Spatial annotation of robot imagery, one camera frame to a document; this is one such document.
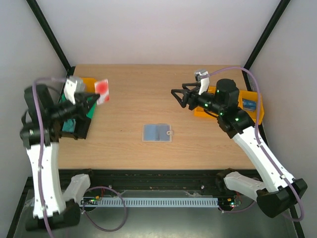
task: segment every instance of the blue object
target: blue object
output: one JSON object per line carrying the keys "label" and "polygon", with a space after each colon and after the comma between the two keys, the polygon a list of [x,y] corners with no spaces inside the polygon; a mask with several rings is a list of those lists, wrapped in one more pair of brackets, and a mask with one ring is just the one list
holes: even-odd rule
{"label": "blue object", "polygon": [[171,141],[168,124],[146,124],[143,126],[143,141]]}
{"label": "blue object", "polygon": [[244,110],[254,112],[257,109],[257,103],[248,99],[242,99],[242,105]]}
{"label": "blue object", "polygon": [[74,132],[76,127],[76,120],[75,119],[69,119],[64,122],[62,131],[65,132]]}

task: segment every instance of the white cable carrier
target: white cable carrier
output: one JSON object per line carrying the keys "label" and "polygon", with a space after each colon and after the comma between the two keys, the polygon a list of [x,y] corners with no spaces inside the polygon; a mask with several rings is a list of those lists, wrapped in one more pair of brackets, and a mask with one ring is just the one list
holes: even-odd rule
{"label": "white cable carrier", "polygon": [[[123,198],[127,207],[218,207],[217,198]],[[119,197],[103,198],[85,207],[122,207]]]}

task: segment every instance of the white wall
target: white wall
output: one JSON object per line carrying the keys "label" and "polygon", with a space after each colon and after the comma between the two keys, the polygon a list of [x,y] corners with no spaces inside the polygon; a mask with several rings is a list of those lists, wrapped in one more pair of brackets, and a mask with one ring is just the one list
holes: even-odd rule
{"label": "white wall", "polygon": [[279,0],[38,3],[71,65],[243,65]]}
{"label": "white wall", "polygon": [[317,227],[317,1],[291,1],[252,72],[264,101],[264,125],[277,158],[308,184],[301,223],[307,237]]}
{"label": "white wall", "polygon": [[2,0],[0,22],[0,237],[6,237],[31,175],[19,136],[24,88],[38,77],[66,73],[25,0]]}

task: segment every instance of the gray floor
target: gray floor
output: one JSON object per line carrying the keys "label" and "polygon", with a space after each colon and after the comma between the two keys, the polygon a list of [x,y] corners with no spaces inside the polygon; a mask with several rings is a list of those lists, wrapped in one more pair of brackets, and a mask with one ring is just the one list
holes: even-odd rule
{"label": "gray floor", "polygon": [[[245,206],[248,200],[244,197]],[[24,207],[15,238],[48,238],[46,232],[26,232],[25,221],[32,207]],[[97,208],[91,218],[101,227],[113,229],[123,218],[122,208]],[[221,214],[216,208],[129,208],[122,229],[99,231],[82,217],[76,227],[56,230],[56,238],[295,238],[293,223],[283,216],[266,217],[257,205],[240,214]]]}

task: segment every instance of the wire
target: wire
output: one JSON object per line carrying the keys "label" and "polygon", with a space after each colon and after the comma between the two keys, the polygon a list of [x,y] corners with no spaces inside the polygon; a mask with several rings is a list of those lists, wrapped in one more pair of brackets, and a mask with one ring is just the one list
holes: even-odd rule
{"label": "wire", "polygon": [[[211,77],[215,74],[218,74],[220,72],[224,72],[224,71],[227,71],[227,70],[230,70],[230,69],[239,69],[239,70],[242,70],[244,72],[246,72],[248,75],[250,75],[250,77],[252,78],[255,86],[256,86],[256,90],[257,90],[257,95],[258,95],[258,102],[257,102],[257,119],[256,119],[256,125],[255,125],[255,136],[256,136],[256,140],[260,146],[260,148],[262,149],[263,153],[266,155],[266,157],[268,158],[268,160],[272,163],[272,165],[274,166],[274,168],[277,170],[277,172],[279,173],[280,176],[283,175],[283,172],[281,171],[281,169],[277,166],[277,164],[274,162],[274,160],[271,158],[271,156],[268,154],[268,152],[265,150],[265,148],[263,147],[263,145],[261,144],[261,141],[260,141],[260,138],[259,138],[259,119],[260,119],[260,105],[261,105],[261,92],[260,92],[260,88],[259,88],[259,85],[258,85],[258,82],[257,80],[255,79],[255,77],[253,76],[253,74],[248,71],[247,69],[245,68],[242,68],[242,67],[238,67],[238,66],[233,66],[233,67],[227,67],[227,68],[223,68],[223,69],[220,69],[220,70],[217,70],[213,73],[210,73],[206,76],[203,76],[203,77]],[[290,189],[292,190],[295,198],[296,198],[296,201],[299,205],[299,208],[301,210],[301,215],[299,218],[292,218],[292,217],[289,217],[288,215],[282,213],[282,215],[293,221],[293,222],[300,222],[301,220],[303,220],[304,216],[305,216],[305,211],[304,211],[304,206],[303,206],[303,203],[300,199],[300,197],[298,196],[295,188],[293,187],[292,183],[287,179],[287,178],[284,178],[286,184],[290,187]]]}
{"label": "wire", "polygon": [[101,199],[103,199],[103,197],[104,197],[104,191],[105,191],[105,189],[102,188],[102,189],[101,189]]}
{"label": "wire", "polygon": [[38,163],[38,189],[39,189],[39,195],[40,195],[40,203],[41,207],[43,208],[43,219],[45,223],[45,227],[50,235],[51,238],[54,238],[54,235],[52,233],[52,230],[50,228],[50,224],[48,221],[48,215],[47,215],[47,207],[44,200],[44,194],[43,194],[43,185],[42,185],[42,159],[43,159],[43,152],[44,152],[44,126],[43,126],[43,120],[41,116],[41,110],[40,110],[40,104],[39,99],[36,91],[36,85],[41,81],[54,81],[54,82],[65,82],[65,78],[39,78],[33,82],[32,85],[32,93],[34,98],[34,104],[36,109],[36,114],[39,121],[39,128],[40,128],[40,154],[39,154],[39,163]]}
{"label": "wire", "polygon": [[117,191],[113,190],[112,188],[105,187],[105,186],[97,186],[97,187],[91,187],[91,188],[87,189],[86,192],[89,192],[89,191],[95,190],[95,189],[100,189],[100,188],[101,188],[101,189],[106,189],[106,190],[109,190],[109,191],[115,193],[115,194],[121,199],[122,204],[123,204],[123,208],[124,208],[124,218],[123,218],[121,224],[120,224],[117,228],[115,228],[115,229],[111,229],[111,230],[104,229],[104,228],[98,226],[98,225],[89,217],[88,213],[85,211],[85,204],[83,204],[83,213],[86,215],[86,217],[91,221],[91,223],[92,223],[92,224],[94,225],[94,227],[96,227],[97,229],[99,229],[99,230],[101,230],[101,231],[103,231],[103,232],[115,232],[115,231],[118,231],[119,229],[121,229],[121,228],[124,226],[125,222],[126,222],[127,219],[128,219],[128,208],[126,207],[125,201],[123,200],[123,197],[121,196],[121,194],[118,193]]}
{"label": "wire", "polygon": [[237,193],[237,196],[238,196],[238,198],[239,198],[239,200],[240,200],[240,202],[242,204],[242,199],[241,199],[240,193],[238,193],[237,191],[236,191],[236,193]]}
{"label": "wire", "polygon": [[253,202],[252,202],[249,206],[247,206],[246,208],[243,208],[243,209],[237,210],[237,211],[232,211],[232,210],[231,210],[231,211],[224,211],[220,206],[219,206],[218,208],[219,208],[219,210],[220,210],[222,213],[239,213],[239,212],[244,212],[244,211],[250,209],[250,208],[253,207],[255,204],[256,204],[256,202],[253,201]]}
{"label": "wire", "polygon": [[212,117],[214,117],[214,118],[217,118],[217,116],[215,116],[215,115],[211,114],[211,113],[210,113],[210,112],[208,112],[206,109],[204,109],[204,112],[205,112],[205,113],[207,113],[209,116],[212,116]]}

